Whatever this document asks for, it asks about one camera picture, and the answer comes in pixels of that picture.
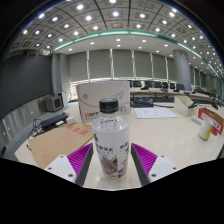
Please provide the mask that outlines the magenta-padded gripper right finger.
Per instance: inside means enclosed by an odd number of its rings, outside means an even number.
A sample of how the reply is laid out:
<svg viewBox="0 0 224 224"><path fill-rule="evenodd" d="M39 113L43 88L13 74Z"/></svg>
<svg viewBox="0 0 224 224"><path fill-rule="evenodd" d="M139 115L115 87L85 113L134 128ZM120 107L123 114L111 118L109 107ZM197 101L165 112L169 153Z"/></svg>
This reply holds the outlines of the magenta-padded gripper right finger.
<svg viewBox="0 0 224 224"><path fill-rule="evenodd" d="M142 186L155 182L178 170L178 167L168 157L156 155L134 143L131 144L131 155Z"/></svg>

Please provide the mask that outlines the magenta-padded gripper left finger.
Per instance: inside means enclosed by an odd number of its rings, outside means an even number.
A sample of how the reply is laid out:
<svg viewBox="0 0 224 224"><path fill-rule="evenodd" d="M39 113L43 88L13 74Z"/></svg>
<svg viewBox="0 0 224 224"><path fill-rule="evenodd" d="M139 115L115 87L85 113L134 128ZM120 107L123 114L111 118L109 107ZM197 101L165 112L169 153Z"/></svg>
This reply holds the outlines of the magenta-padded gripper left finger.
<svg viewBox="0 0 224 224"><path fill-rule="evenodd" d="M79 186L83 186L92 155L93 144L90 143L72 152L68 156L59 155L45 168L45 171Z"/></svg>

